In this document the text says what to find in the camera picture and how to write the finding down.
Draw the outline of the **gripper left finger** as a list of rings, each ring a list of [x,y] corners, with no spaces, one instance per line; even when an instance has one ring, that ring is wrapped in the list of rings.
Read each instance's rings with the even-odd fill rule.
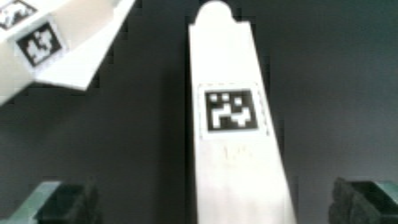
[[[102,224],[96,185],[45,181],[0,224]]]

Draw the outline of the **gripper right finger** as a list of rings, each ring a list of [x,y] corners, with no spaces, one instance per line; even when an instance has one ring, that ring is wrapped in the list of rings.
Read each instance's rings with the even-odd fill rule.
[[[398,183],[336,179],[329,224],[398,224]]]

